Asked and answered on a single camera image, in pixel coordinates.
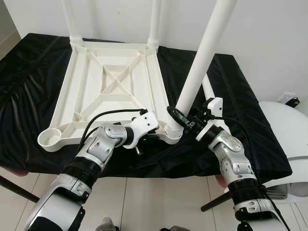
black tablecloth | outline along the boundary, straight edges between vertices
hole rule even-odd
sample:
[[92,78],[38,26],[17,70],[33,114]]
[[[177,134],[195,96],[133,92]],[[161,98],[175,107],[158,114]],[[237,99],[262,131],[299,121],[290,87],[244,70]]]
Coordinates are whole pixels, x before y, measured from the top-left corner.
[[[0,61],[0,165],[41,173],[60,173],[75,156],[76,145],[49,153],[37,143],[56,106],[71,55],[67,37],[28,34]],[[175,105],[195,56],[194,51],[159,47],[157,57],[168,100]],[[232,55],[216,54],[208,70],[216,96],[223,97],[223,115],[238,119],[248,130],[263,180],[292,173],[258,101]],[[204,102],[199,90],[194,108]],[[245,146],[244,133],[227,121],[232,134]],[[145,152],[117,148],[102,176],[168,177],[219,174],[214,154],[184,135],[176,145],[163,141],[140,143]]]

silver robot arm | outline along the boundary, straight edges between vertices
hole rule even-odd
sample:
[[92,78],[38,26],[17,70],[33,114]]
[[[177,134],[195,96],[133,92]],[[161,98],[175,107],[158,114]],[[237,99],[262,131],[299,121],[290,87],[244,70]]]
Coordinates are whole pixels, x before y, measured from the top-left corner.
[[136,147],[139,139],[159,127],[153,112],[130,124],[102,124],[32,209],[25,231],[77,231],[82,207],[112,156],[115,147]]
[[204,111],[188,120],[176,108],[167,108],[176,122],[196,135],[196,140],[208,146],[217,157],[221,174],[234,202],[235,217],[241,222],[238,231],[287,231],[259,185],[244,155],[242,143],[215,120],[216,113],[222,115],[221,109],[222,98],[214,98],[205,104]]

